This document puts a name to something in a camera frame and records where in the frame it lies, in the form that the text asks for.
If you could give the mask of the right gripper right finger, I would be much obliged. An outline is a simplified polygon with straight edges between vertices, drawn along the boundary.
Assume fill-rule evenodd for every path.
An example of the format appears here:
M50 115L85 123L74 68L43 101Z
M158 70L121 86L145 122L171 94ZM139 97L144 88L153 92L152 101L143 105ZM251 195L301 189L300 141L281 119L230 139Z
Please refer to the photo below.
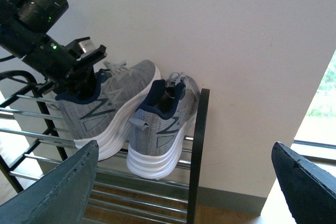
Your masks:
M335 177L281 142L272 164L296 223L335 223Z

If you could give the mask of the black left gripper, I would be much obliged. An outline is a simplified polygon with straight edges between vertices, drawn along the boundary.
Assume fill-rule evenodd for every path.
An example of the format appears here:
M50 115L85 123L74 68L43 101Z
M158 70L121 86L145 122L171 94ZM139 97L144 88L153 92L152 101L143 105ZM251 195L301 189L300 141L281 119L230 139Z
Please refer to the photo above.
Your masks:
M97 82L93 65L105 57L106 47L101 45L76 59L68 45L64 47L45 36L23 62L52 81L57 94L93 94Z

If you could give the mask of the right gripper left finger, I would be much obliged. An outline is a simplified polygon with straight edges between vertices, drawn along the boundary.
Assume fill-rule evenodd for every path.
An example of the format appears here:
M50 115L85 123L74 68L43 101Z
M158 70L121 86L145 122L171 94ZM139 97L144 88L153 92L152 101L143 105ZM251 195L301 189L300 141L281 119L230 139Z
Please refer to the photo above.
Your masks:
M1 223L81 223L96 177L90 141L39 181L1 205Z

